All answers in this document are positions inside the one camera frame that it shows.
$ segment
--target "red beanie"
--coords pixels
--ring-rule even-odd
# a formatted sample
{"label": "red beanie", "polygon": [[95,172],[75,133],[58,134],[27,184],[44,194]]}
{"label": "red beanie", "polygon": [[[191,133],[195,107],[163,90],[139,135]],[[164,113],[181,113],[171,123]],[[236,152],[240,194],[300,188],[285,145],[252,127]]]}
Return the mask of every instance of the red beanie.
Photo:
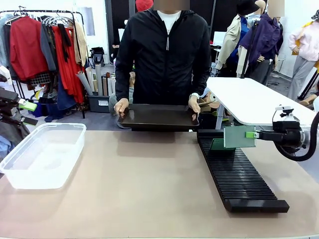
{"label": "red beanie", "polygon": [[153,0],[136,0],[135,4],[138,11],[145,11],[153,6]]}

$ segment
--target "hand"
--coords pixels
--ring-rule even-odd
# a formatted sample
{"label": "hand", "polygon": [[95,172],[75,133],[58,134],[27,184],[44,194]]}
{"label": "hand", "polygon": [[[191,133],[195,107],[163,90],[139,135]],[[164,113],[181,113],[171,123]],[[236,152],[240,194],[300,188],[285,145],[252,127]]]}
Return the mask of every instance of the hand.
{"label": "hand", "polygon": [[196,96],[190,97],[188,101],[188,107],[190,107],[195,112],[195,114],[192,115],[192,119],[194,121],[197,118],[197,115],[200,113],[200,107],[198,105]]}
{"label": "hand", "polygon": [[299,54],[299,51],[300,51],[300,48],[297,46],[293,49],[293,52],[295,52],[296,54]]}
{"label": "hand", "polygon": [[258,62],[262,62],[262,61],[264,61],[265,60],[265,58],[261,55],[260,57],[258,57]]}
{"label": "hand", "polygon": [[278,55],[275,55],[274,70],[277,68],[277,66],[278,66]]}
{"label": "hand", "polygon": [[120,101],[118,101],[115,104],[114,110],[118,116],[120,116],[121,118],[124,118],[124,111],[128,107],[129,107],[129,100],[126,98],[122,98],[120,99]]}

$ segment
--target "clear plastic container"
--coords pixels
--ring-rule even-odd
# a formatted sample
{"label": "clear plastic container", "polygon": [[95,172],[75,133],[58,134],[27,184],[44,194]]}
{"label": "clear plastic container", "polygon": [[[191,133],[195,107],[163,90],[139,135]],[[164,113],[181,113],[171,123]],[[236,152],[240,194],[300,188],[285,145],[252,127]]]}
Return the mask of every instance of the clear plastic container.
{"label": "clear plastic container", "polygon": [[12,187],[56,189],[63,186],[84,146],[81,123],[45,123],[0,163]]}

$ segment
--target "gray box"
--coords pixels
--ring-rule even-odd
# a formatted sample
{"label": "gray box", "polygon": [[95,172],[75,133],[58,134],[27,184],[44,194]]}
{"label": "gray box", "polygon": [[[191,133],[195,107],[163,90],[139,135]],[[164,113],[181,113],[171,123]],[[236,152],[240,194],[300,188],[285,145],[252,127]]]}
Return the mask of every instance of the gray box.
{"label": "gray box", "polygon": [[109,113],[109,96],[88,96],[91,112]]}

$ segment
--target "cable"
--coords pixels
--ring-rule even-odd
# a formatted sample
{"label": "cable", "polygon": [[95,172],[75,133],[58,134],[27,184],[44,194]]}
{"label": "cable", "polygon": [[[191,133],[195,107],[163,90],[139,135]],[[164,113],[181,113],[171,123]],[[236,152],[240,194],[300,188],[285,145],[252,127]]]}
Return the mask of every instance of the cable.
{"label": "cable", "polygon": [[303,161],[306,161],[306,160],[310,159],[314,155],[314,153],[316,151],[316,147],[317,147],[318,125],[319,125],[319,112],[317,113],[317,115],[314,118],[313,123],[311,124],[309,150],[308,150],[308,152],[305,155],[303,155],[303,156],[293,156],[293,155],[287,153],[283,149],[283,147],[281,147],[280,145],[275,143],[275,146],[276,146],[277,150],[284,157],[286,157],[286,158],[288,158],[288,159],[290,159],[292,161],[303,162]]}

